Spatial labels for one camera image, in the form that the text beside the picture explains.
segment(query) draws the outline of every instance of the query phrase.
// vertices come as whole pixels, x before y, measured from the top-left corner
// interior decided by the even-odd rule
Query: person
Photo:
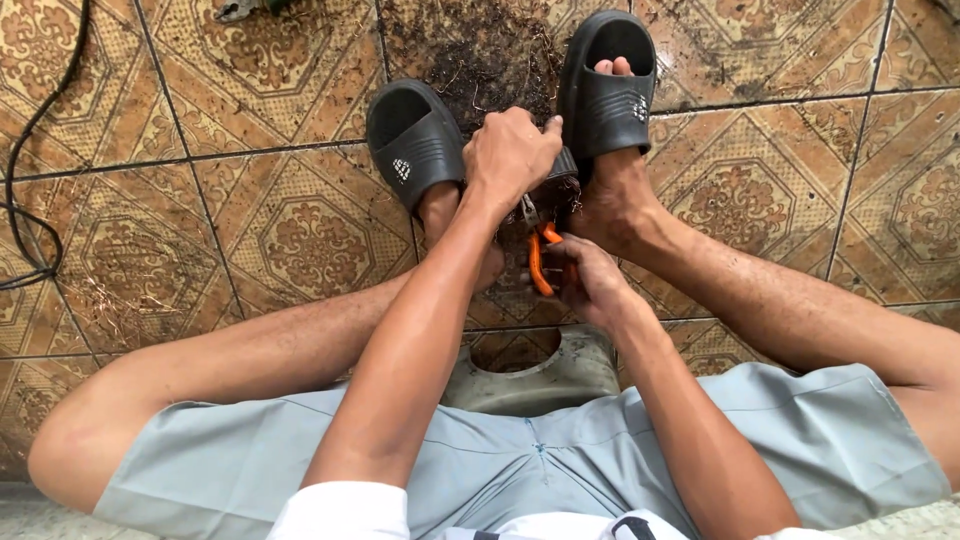
[[[800,528],[958,489],[960,334],[691,229],[636,147],[596,158],[573,234],[548,248],[577,267],[562,300],[635,387],[537,418],[438,407],[470,294],[496,274],[493,233],[547,174],[562,123],[488,114],[462,197],[440,183],[417,206],[432,247],[415,269],[114,360],[43,423],[36,486],[121,525],[218,540],[813,538]],[[750,363],[695,379],[611,255],[802,375]],[[322,390],[350,367],[346,389]]]

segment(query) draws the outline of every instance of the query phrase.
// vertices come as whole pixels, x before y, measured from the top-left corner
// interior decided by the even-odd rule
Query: white shirt
[[[626,516],[647,522],[657,540],[688,540],[648,510],[616,519],[570,512],[533,514],[513,519],[493,531],[538,540],[619,540],[612,529]],[[409,540],[407,492],[375,482],[336,481],[304,487],[287,501],[267,540]],[[837,540],[807,528],[785,528],[756,540]]]

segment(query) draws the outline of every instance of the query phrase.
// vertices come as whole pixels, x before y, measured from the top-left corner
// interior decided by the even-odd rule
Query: dirt
[[[400,71],[394,78],[433,86],[461,129],[473,131],[487,112],[514,105],[540,124],[555,113],[569,35],[552,36],[543,24],[546,2],[385,0],[382,12],[388,59]]]

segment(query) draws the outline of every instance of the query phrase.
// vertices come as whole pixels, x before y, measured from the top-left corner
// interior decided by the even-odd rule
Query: hand
[[[546,246],[547,253],[576,263],[576,278],[564,271],[560,300],[577,316],[609,334],[624,309],[646,307],[646,302],[627,285],[616,261],[589,240],[563,233],[563,242]]]
[[[485,198],[509,211],[550,173],[564,145],[562,125],[554,116],[541,133],[533,115],[519,107],[487,114],[464,147],[468,185],[481,186]]]

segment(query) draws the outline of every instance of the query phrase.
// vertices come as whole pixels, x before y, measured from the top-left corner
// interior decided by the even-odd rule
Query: shorts
[[[847,527],[950,493],[864,365],[796,377],[752,362],[699,381],[766,460],[805,527]],[[170,405],[137,436],[93,515],[184,540],[262,540],[344,391]],[[540,512],[613,518],[639,508],[699,537],[634,388],[536,418],[440,406],[407,492],[412,538],[494,530]]]

